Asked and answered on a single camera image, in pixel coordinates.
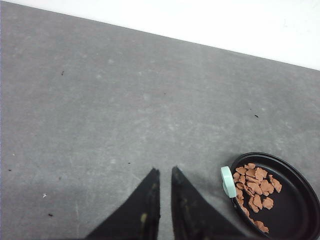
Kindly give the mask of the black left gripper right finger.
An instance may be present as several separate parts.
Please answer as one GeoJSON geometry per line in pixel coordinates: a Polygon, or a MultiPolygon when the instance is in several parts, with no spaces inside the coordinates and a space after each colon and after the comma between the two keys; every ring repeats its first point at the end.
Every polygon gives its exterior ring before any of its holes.
{"type": "Polygon", "coordinates": [[[171,216],[176,240],[250,240],[212,207],[177,167],[171,174],[171,216]]]}

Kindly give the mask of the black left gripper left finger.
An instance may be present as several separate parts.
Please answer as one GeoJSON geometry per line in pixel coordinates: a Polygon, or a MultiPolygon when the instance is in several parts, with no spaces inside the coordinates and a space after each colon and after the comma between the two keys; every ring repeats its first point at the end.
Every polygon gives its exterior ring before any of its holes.
{"type": "Polygon", "coordinates": [[[160,222],[160,171],[152,168],[129,198],[85,238],[156,240],[160,222]]]}

